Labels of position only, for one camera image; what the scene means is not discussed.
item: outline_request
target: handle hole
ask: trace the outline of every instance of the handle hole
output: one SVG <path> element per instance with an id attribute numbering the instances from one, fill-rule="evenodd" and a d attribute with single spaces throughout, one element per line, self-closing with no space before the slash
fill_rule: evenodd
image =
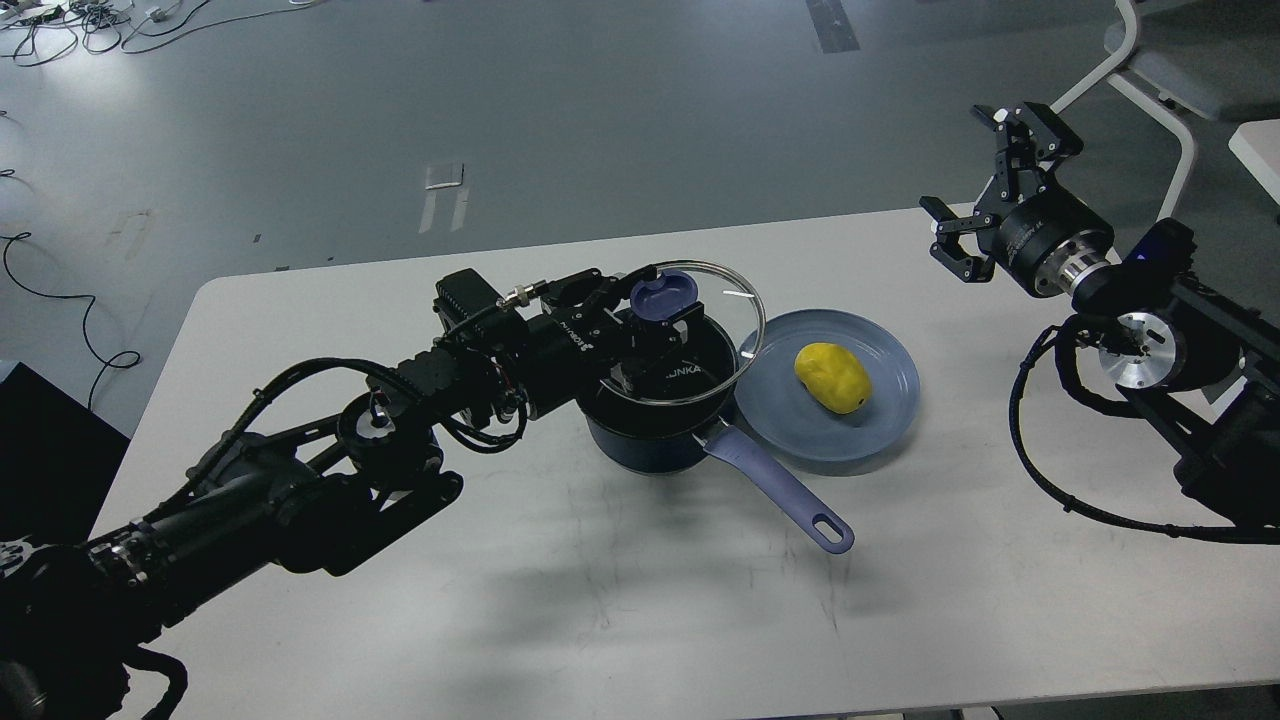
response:
<path id="1" fill-rule="evenodd" d="M 831 521 L 831 518 L 827 518 L 826 515 L 814 515 L 813 527 L 817 528 L 818 532 L 822 533 L 822 537 L 827 538 L 829 542 L 840 542 L 845 539 L 845 533 L 840 532 L 840 528 L 837 528 Z"/>

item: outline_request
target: yellow object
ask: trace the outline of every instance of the yellow object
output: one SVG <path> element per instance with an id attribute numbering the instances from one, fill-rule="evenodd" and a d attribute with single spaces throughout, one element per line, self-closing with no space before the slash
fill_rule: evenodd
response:
<path id="1" fill-rule="evenodd" d="M 847 415 L 872 396 L 872 378 L 858 356 L 833 342 L 814 342 L 796 354 L 796 377 L 832 413 Z"/>

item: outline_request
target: power cord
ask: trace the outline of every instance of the power cord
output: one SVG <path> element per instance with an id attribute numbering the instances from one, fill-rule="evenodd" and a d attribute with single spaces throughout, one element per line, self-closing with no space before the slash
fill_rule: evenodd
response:
<path id="1" fill-rule="evenodd" d="M 449 436 L 458 441 L 458 445 L 462 447 L 481 455 L 494 455 L 509 448 L 520 438 L 525 437 L 525 428 L 529 427 L 529 404 L 522 395 L 520 396 L 520 405 L 517 405 L 516 413 L 516 429 L 506 436 L 493 436 L 477 430 L 454 418 L 445 418 L 440 420 L 440 424 L 444 425 Z"/>
<path id="2" fill-rule="evenodd" d="M 234 23 L 234 22 L 239 22 L 239 20 L 247 20 L 247 19 L 252 19 L 252 18 L 265 18 L 268 15 L 278 15 L 278 14 L 282 14 L 282 13 L 296 13 L 298 10 L 306 10 L 306 9 L 308 9 L 308 8 L 314 6 L 314 5 L 319 5 L 324 0 L 289 0 L 289 6 L 288 8 L 280 8 L 280 9 L 275 9 L 275 10 L 265 10 L 265 12 L 261 12 L 261 13 L 253 13 L 253 14 L 248 14 L 248 15 L 238 15 L 238 17 L 234 17 L 234 18 L 227 18 L 227 19 L 223 19 L 223 20 L 211 22 L 209 24 L 204 24 L 204 26 L 200 26 L 200 27 L 193 27 L 193 28 L 191 28 L 191 29 L 188 29 L 186 32 L 180 32 L 179 35 L 175 35 L 174 37 L 170 37 L 169 40 L 166 40 L 164 42 L 160 42 L 157 45 L 152 45 L 152 46 L 148 46 L 148 47 L 142 47 L 140 50 L 129 50 L 129 49 L 127 49 L 127 46 L 129 45 L 129 42 L 134 41 L 134 38 L 138 37 L 138 36 L 142 36 L 142 37 L 165 37 L 165 36 L 177 33 L 182 28 L 187 27 L 187 24 L 196 15 L 196 13 L 200 12 L 200 9 L 204 8 L 205 5 L 209 5 L 209 3 L 211 3 L 211 1 L 212 0 L 204 0 L 202 3 L 197 4 L 174 27 L 170 27 L 170 28 L 164 29 L 161 32 L 145 32 L 142 28 L 145 28 L 147 23 L 152 23 L 154 24 L 156 22 L 163 22 L 164 19 L 173 17 L 174 10 L 177 10 L 178 8 L 182 6 L 183 0 L 177 0 L 173 5 L 170 5 L 166 9 L 160 9 L 160 12 L 155 13 L 154 15 L 152 14 L 147 14 L 147 17 L 143 18 L 138 24 L 133 24 L 133 22 L 131 22 L 129 15 L 128 15 L 128 10 L 137 9 L 137 5 L 133 3 L 133 0 L 129 0 L 129 6 L 127 9 L 115 9 L 114 6 L 111 6 L 110 3 L 101 3 L 101 1 L 92 1 L 92 0 L 74 0 L 70 4 L 67 5 L 67 9 L 65 9 L 65 12 L 63 13 L 63 15 L 60 18 L 56 18 L 56 19 L 54 19 L 54 18 L 32 18 L 32 19 L 27 19 L 27 20 L 14 20 L 14 22 L 10 22 L 9 24 L 4 26 L 4 27 L 0 27 L 0 32 L 22 29 L 26 33 L 22 37 L 22 40 L 18 42 L 17 47 L 14 47 L 13 53 L 0 54 L 0 58 L 12 59 L 14 61 L 14 64 L 18 65 L 18 67 L 20 67 L 20 68 L 35 68 L 35 67 L 44 65 L 46 63 L 52 63 L 54 60 L 59 60 L 61 58 L 65 58 L 67 55 L 72 54 L 81 45 L 84 46 L 84 50 L 90 55 L 104 55 L 106 53 L 110 53 L 111 50 L 119 50 L 120 53 L 123 53 L 125 55 L 142 55 L 145 53 L 151 53 L 152 50 L 159 50 L 159 49 L 164 47 L 165 45 L 170 45 L 173 42 L 177 42 L 178 40 L 182 40 L 183 37 L 187 37 L 188 35 L 192 35 L 195 32 L 200 32 L 202 29 L 207 29 L 207 28 L 218 27 L 218 26 L 224 26 L 224 24 Z M 122 26 L 122 24 L 129 26 L 131 29 L 129 29 L 128 35 L 123 33 L 120 31 L 120 28 L 118 27 L 118 26 Z M 45 59 L 37 60 L 35 63 L 22 63 L 22 61 L 19 61 L 19 58 L 32 58 L 32 56 L 36 56 L 36 37 L 37 37 L 38 31 L 41 31 L 41 29 L 63 29 L 63 31 L 67 31 L 67 32 L 69 32 L 72 35 L 72 41 L 65 47 L 60 49 L 58 53 L 55 53 L 50 58 L 45 58 Z M 115 38 L 109 45 L 106 45 L 105 47 L 93 47 L 93 46 L 91 46 L 90 45 L 90 38 L 93 35 L 96 35 L 96 33 L 104 33 L 104 32 L 111 32 L 111 33 L 114 33 Z"/>
<path id="3" fill-rule="evenodd" d="M 97 383 L 102 379 L 102 374 L 106 373 L 106 370 L 110 368 L 114 368 L 116 370 L 128 370 L 129 368 L 142 361 L 142 355 L 140 355 L 134 350 L 122 350 L 120 352 L 116 352 L 110 357 L 102 357 L 97 352 L 97 350 L 93 347 L 93 343 L 90 342 L 88 340 L 88 313 L 90 310 L 93 309 L 93 304 L 97 302 L 96 295 L 88 295 L 88 293 L 52 295 L 47 292 L 40 292 L 38 290 L 28 287 L 17 277 L 14 277 L 13 270 L 9 268 L 9 249 L 13 247 L 14 242 L 27 240 L 28 237 L 31 237 L 29 232 L 20 232 L 15 236 L 0 236 L 0 240 L 6 241 L 4 245 L 4 252 L 0 254 L 0 261 L 3 261 L 4 272 L 6 275 L 9 275 L 9 279 L 12 279 L 14 284 L 17 284 L 22 290 L 32 295 L 37 295 L 40 297 L 47 297 L 50 300 L 88 300 L 88 305 L 84 307 L 84 315 L 81 316 L 81 336 L 84 338 L 84 346 L 88 347 L 90 354 L 92 354 L 93 357 L 102 364 L 102 368 L 99 369 L 97 372 L 97 377 L 93 378 L 93 384 L 88 388 L 88 401 L 84 404 L 84 406 L 88 407 L 90 411 L 92 411 L 93 392 L 97 389 Z"/>
<path id="4" fill-rule="evenodd" d="M 123 661 L 124 665 L 134 670 L 159 673 L 169 680 L 169 687 L 160 701 L 142 716 L 142 720 L 169 720 L 173 711 L 178 708 L 178 703 L 182 702 L 182 696 L 187 692 L 187 666 L 177 657 L 142 646 L 125 652 Z"/>
<path id="5" fill-rule="evenodd" d="M 151 53 L 152 50 L 159 50 L 159 49 L 164 47 L 165 45 L 170 45 L 173 42 L 177 42 L 179 40 L 182 40 L 183 37 L 187 37 L 188 35 L 200 32 L 202 29 L 209 29 L 211 27 L 224 26 L 224 24 L 229 24 L 229 23 L 234 23 L 234 22 L 239 22 L 239 20 L 248 20 L 248 19 L 252 19 L 252 18 L 265 18 L 268 15 L 279 15 L 279 14 L 284 14 L 284 13 L 297 13 L 298 10 L 306 10 L 306 9 L 310 9 L 314 5 L 320 4 L 321 0 L 307 0 L 306 3 L 293 3 L 291 0 L 289 1 L 289 5 L 291 5 L 289 8 L 280 8 L 278 10 L 266 10 L 266 12 L 262 12 L 262 13 L 253 13 L 251 15 L 239 15 L 239 17 L 236 17 L 236 18 L 227 18 L 224 20 L 218 20 L 218 22 L 212 22 L 212 23 L 204 24 L 204 26 L 200 26 L 200 27 L 193 27 L 193 28 L 188 29 L 187 32 L 183 32 L 180 35 L 170 37 L 169 40 L 166 40 L 164 42 L 160 42 L 157 45 L 152 45 L 150 47 L 143 47 L 142 50 L 128 50 L 127 49 L 129 41 L 133 40 L 136 36 L 140 36 L 140 35 L 142 37 L 164 37 L 164 36 L 168 36 L 168 35 L 173 35 L 174 32 L 178 32 L 179 29 L 182 29 L 183 27 L 186 27 L 188 22 L 191 22 L 191 18 L 195 17 L 196 13 L 198 13 L 201 10 L 201 8 L 204 8 L 205 5 L 209 5 L 210 3 L 212 3 L 212 0 L 202 0 L 198 5 L 196 5 L 195 8 L 192 8 L 189 13 L 187 13 L 187 15 L 182 19 L 180 23 L 178 23 L 177 26 L 174 26 L 174 27 L 172 27 L 172 28 L 169 28 L 169 29 L 166 29 L 164 32 L 154 32 L 154 33 L 142 32 L 142 28 L 148 22 L 154 23 L 154 20 L 150 17 L 147 19 L 142 20 L 141 23 L 138 23 L 137 26 L 132 26 L 133 27 L 133 32 L 131 32 L 128 35 L 128 37 L 125 37 L 124 41 L 120 42 L 120 53 L 124 53 L 125 55 L 142 55 L 145 53 Z"/>

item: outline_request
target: gray floor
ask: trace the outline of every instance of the gray floor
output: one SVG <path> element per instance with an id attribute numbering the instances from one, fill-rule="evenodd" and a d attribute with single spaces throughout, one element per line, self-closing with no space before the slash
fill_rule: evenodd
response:
<path id="1" fill-rule="evenodd" d="M 0 167 L 19 178 L 0 181 L 0 232 L 35 233 L 10 254 L 29 284 L 100 296 L 104 351 L 145 356 L 95 402 L 132 433 L 195 292 L 219 275 L 972 200 L 992 137 L 968 106 L 1052 100 L 1102 58 L 1116 17 L 1108 0 L 846 9 L 859 50 L 841 54 L 820 53 L 803 0 L 329 0 L 141 56 L 0 65 Z M 1064 181 L 1133 242 L 1175 141 L 1107 87 L 1066 119 L 1087 151 Z M 1204 161 L 1180 217 L 1202 278 L 1280 318 L 1276 205 L 1226 150 L 1231 128 L 1197 129 Z M 420 232 L 426 165 L 451 160 L 466 192 L 442 192 Z M 902 242 L 952 282 L 929 240 L 922 227 Z M 81 311 L 0 282 L 0 357 L 84 398 L 97 365 Z M 428 315 L 370 322 L 426 343 Z"/>

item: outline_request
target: chair leg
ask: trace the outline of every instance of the chair leg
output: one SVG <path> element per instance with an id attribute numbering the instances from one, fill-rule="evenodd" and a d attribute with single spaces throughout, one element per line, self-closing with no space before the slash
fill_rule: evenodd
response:
<path id="1" fill-rule="evenodd" d="M 1199 149 L 1196 145 L 1196 137 L 1192 136 L 1192 128 L 1183 122 L 1181 118 L 1175 115 L 1172 110 L 1164 106 L 1152 96 L 1147 95 L 1138 88 L 1134 83 L 1120 74 L 1114 74 L 1107 78 L 1111 87 L 1120 91 L 1121 95 L 1128 97 L 1134 105 L 1142 109 L 1142 111 L 1151 115 L 1157 123 L 1165 127 L 1169 132 L 1174 133 L 1178 138 L 1178 143 L 1181 145 L 1183 152 L 1181 158 L 1178 159 L 1178 168 L 1174 169 L 1174 179 L 1169 184 L 1169 191 L 1165 193 L 1165 202 L 1160 206 L 1160 218 L 1171 218 L 1178 210 L 1178 201 L 1181 200 L 1183 190 L 1187 188 L 1187 181 L 1190 178 L 1192 168 L 1196 165 L 1196 156 Z"/>
<path id="2" fill-rule="evenodd" d="M 1107 55 L 1106 60 L 1102 60 L 1098 67 L 1089 70 L 1089 74 L 1080 78 L 1080 82 L 1071 86 L 1071 90 L 1068 90 L 1050 105 L 1055 113 L 1061 113 L 1068 105 L 1079 100 L 1091 87 L 1102 82 L 1133 55 L 1133 49 L 1138 45 L 1138 36 L 1142 33 L 1142 19 L 1134 6 L 1134 0 L 1116 0 L 1116 10 L 1120 10 L 1120 18 L 1124 20 L 1124 41 L 1120 42 L 1120 47 L 1116 47 L 1115 53 Z"/>

